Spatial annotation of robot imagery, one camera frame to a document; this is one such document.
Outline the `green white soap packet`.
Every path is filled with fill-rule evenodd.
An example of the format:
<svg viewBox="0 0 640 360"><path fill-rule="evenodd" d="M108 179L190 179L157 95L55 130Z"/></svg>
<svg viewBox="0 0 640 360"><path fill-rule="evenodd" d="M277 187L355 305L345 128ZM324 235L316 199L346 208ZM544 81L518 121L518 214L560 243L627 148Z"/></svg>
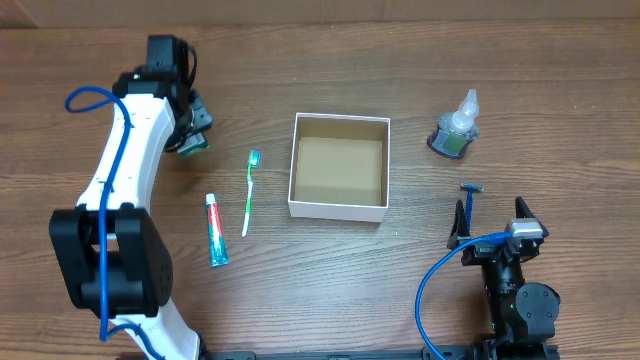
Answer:
<svg viewBox="0 0 640 360"><path fill-rule="evenodd" d="M184 144L178 148L177 153L181 157L189 157L209 147L206 137L202 133L193 134L188 137Z"/></svg>

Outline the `green white toothbrush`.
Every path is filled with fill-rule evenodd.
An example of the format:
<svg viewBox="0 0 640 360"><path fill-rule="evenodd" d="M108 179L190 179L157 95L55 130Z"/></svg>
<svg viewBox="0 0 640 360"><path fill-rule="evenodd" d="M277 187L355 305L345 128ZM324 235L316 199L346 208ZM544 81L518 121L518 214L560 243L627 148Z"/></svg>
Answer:
<svg viewBox="0 0 640 360"><path fill-rule="evenodd" d="M246 195L246 205L245 205L243 226L242 226L242 232L241 232L242 237L247 236L249 222L250 222L251 201L252 201L252 194L253 194L253 187L254 187L254 181L252 179L252 170L259 167L260 159L261 159L261 154L258 150L252 149L249 152L248 164L247 164L247 175L246 175L247 195Z"/></svg>

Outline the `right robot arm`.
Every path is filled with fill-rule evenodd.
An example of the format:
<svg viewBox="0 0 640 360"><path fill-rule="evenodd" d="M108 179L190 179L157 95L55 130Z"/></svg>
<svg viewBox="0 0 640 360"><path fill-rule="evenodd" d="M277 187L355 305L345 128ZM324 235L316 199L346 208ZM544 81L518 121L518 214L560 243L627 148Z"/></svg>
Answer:
<svg viewBox="0 0 640 360"><path fill-rule="evenodd" d="M558 359L555 335L560 296L551 287L526 282L521 264L539 255L547 229L525 201L515 199L516 217L505 228L501 244L478 243L462 250L461 264L482 271L493 332L476 337L467 359Z"/></svg>

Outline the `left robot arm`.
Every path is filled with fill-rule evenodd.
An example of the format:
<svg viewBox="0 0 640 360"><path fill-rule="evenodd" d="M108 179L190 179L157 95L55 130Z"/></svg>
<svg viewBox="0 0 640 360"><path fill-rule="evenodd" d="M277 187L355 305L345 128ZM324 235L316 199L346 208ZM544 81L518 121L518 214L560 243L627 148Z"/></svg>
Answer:
<svg viewBox="0 0 640 360"><path fill-rule="evenodd" d="M110 106L112 128L98 167L72 209L56 209L49 236L72 304L100 321L99 338L127 333L147 359L204 359L202 337L171 298L173 265L151 215L165 153L188 156L208 146L212 116L194 89L195 49L174 35L151 35L145 64L122 73L111 89L83 86Z"/></svg>

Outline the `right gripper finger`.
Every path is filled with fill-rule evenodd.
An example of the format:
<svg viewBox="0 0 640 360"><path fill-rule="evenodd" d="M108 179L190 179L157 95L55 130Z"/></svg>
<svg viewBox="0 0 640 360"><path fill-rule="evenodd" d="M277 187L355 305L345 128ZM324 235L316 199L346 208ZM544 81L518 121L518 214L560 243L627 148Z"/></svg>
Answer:
<svg viewBox="0 0 640 360"><path fill-rule="evenodd" d="M516 211L516 217L519 219L521 218L537 219L537 217L533 214L533 212L530 210L525 200L521 196L518 196L515 199L515 211ZM542 229L542 237L546 238L549 235L549 231L541 221L538 221L538 223Z"/></svg>
<svg viewBox="0 0 640 360"><path fill-rule="evenodd" d="M456 202L454 222L447 241L447 248L454 250L471 239L466 210L461 200Z"/></svg>

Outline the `red green toothpaste tube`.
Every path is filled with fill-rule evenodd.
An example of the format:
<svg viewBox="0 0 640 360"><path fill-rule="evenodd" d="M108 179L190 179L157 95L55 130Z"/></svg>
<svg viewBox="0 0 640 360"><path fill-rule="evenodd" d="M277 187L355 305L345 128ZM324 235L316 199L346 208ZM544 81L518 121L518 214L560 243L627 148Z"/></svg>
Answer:
<svg viewBox="0 0 640 360"><path fill-rule="evenodd" d="M207 211L210 265L212 267L227 265L229 263L229 258L226 251L224 236L222 234L219 209L216 197L213 193L206 194L205 204Z"/></svg>

